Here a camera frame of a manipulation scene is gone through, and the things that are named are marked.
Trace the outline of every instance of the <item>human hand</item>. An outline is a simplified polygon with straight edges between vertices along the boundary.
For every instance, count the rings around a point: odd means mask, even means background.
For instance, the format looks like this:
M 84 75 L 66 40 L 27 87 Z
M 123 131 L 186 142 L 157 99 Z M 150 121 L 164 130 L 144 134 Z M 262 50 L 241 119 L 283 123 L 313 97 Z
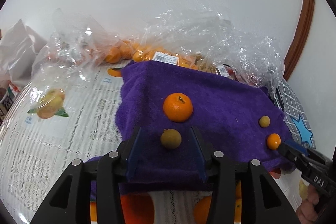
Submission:
M 314 206 L 319 202 L 320 196 L 312 185 L 308 186 L 307 199 L 303 200 L 296 210 L 301 224 L 312 224 L 317 220 L 318 214 L 315 212 Z

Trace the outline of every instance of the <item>box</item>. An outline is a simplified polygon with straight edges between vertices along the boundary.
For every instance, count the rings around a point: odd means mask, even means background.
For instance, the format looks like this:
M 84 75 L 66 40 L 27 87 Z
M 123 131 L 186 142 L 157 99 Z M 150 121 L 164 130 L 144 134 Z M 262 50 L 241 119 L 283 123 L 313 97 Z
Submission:
M 13 104 L 14 95 L 8 81 L 0 82 L 0 125 Z

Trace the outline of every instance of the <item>gray checkered cloth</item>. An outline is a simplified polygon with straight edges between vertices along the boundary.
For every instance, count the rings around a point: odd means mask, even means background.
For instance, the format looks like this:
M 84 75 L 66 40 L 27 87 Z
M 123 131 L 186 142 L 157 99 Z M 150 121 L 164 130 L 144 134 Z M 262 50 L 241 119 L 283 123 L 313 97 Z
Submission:
M 295 95 L 294 91 L 291 89 L 285 79 L 281 81 L 279 87 L 276 90 L 274 98 L 274 104 L 285 113 L 284 121 L 292 134 L 293 140 L 299 144 L 302 144 L 302 146 L 305 148 L 310 147 L 307 142 L 302 143 L 300 132 L 292 119 L 294 118 L 295 120 L 299 121 L 301 117 L 303 124 L 311 132 L 307 116 L 298 97 Z M 315 148 L 314 136 L 311 137 L 311 143 L 312 148 Z

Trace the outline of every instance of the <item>wooden frame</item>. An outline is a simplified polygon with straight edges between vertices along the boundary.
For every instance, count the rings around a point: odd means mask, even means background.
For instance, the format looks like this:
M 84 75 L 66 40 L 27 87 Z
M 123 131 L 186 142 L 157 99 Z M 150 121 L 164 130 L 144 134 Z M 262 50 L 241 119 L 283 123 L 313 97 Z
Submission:
M 296 27 L 292 44 L 285 57 L 285 73 L 283 77 L 287 81 L 291 76 L 302 54 L 310 31 L 313 19 L 315 0 L 303 0 L 299 22 Z

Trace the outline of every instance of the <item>small orange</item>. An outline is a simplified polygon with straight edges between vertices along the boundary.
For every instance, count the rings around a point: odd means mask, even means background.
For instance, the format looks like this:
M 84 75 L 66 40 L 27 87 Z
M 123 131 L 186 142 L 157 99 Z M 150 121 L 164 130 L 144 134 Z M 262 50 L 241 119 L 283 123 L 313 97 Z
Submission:
M 141 62 L 145 58 L 145 54 L 143 51 L 136 51 L 135 54 L 133 54 L 133 60 L 135 62 Z
M 240 180 L 236 185 L 236 198 L 242 198 L 242 182 Z
M 242 199 L 236 199 L 236 208 L 235 208 L 235 222 L 242 221 Z
M 194 219 L 196 224 L 206 224 L 211 204 L 211 196 L 206 196 L 196 203 L 194 207 Z
M 130 45 L 127 45 L 125 43 L 121 43 L 120 47 L 120 54 L 123 59 L 132 59 L 132 48 Z
M 122 195 L 121 206 L 126 224 L 153 224 L 154 204 L 150 195 Z
M 110 49 L 109 54 L 105 58 L 105 61 L 110 64 L 118 63 L 121 58 L 120 50 L 117 47 Z
M 155 52 L 154 51 L 150 51 L 149 53 L 146 54 L 146 57 L 144 58 L 144 61 L 149 61 L 152 60 L 154 57 Z
M 273 133 L 267 137 L 267 146 L 271 150 L 278 149 L 279 145 L 281 144 L 281 138 L 278 134 Z
M 90 216 L 91 221 L 97 222 L 97 203 L 95 201 L 90 202 Z
M 193 113 L 190 98 L 183 93 L 170 94 L 163 102 L 163 113 L 173 122 L 184 122 Z
M 117 68 L 114 68 L 114 69 L 108 69 L 107 70 L 107 73 L 111 76 L 114 76 L 114 77 L 121 77 L 121 71 L 120 71 L 120 68 L 118 68 L 119 70 L 117 70 Z

